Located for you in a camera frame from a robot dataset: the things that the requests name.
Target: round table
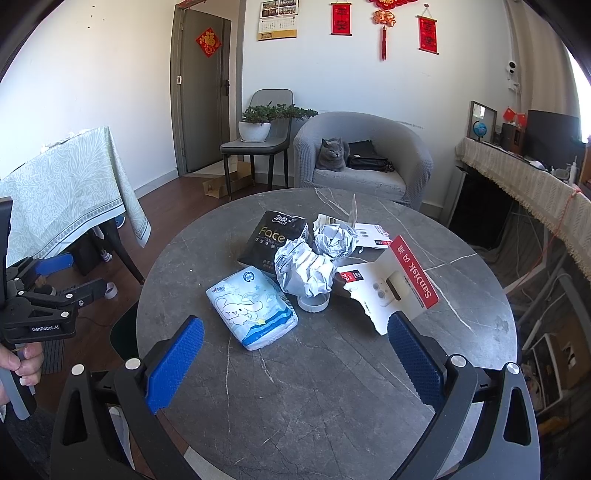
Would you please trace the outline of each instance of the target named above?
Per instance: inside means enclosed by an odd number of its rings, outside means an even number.
[[[230,334],[206,289],[241,270],[236,262],[266,210],[347,218],[351,192],[288,189],[227,203],[194,221],[156,260],[139,300],[143,356],[194,314],[205,342],[165,413],[189,445],[236,479],[388,479],[433,416],[418,398],[386,336],[355,300],[332,295],[321,313],[290,297],[299,325],[258,351]],[[358,221],[402,235],[440,301],[413,321],[448,354],[501,368],[515,361],[511,309],[484,261],[428,217],[357,194]],[[381,251],[353,254],[373,261]],[[446,467],[465,452],[478,419],[473,405]]]

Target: globe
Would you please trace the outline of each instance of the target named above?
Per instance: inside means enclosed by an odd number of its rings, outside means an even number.
[[[472,127],[472,130],[474,131],[476,136],[479,138],[484,137],[486,135],[486,132],[488,131],[488,129],[486,128],[486,125],[483,124],[482,122],[475,122],[474,126]]]

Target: gray cat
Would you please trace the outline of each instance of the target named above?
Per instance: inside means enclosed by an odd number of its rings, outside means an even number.
[[[343,171],[349,158],[349,144],[342,138],[322,139],[316,168],[321,170]]]

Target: red string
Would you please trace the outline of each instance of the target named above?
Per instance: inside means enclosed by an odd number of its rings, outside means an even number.
[[[556,228],[556,230],[552,233],[552,238],[550,238],[550,240],[548,241],[548,244],[544,247],[544,249],[542,250],[542,253],[540,254],[540,256],[538,257],[538,260],[536,260],[534,262],[534,265],[530,268],[529,272],[527,272],[521,279],[521,281],[517,284],[517,286],[514,288],[514,290],[517,290],[520,285],[527,280],[528,276],[530,273],[532,273],[534,271],[534,268],[538,266],[540,260],[542,260],[542,258],[544,257],[544,255],[546,254],[546,252],[548,251],[548,249],[550,248],[550,245],[552,245],[552,242],[554,242],[554,239],[556,238],[556,236],[558,235],[558,232],[560,232],[560,228],[562,227],[562,224],[564,222],[564,217],[566,217],[566,212],[569,209],[569,205],[570,202],[573,198],[575,198],[577,196],[578,190],[573,190],[573,193],[570,194],[569,199],[566,202],[566,205],[564,205],[564,210],[562,212],[562,215],[560,216],[560,221],[558,222],[558,227]]]

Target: black bag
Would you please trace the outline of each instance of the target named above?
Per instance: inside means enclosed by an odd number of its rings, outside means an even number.
[[[308,238],[305,218],[268,210],[262,216],[238,262],[275,275],[275,254],[287,240]]]
[[[349,144],[347,166],[354,170],[394,171],[390,161],[375,151],[371,140]]]

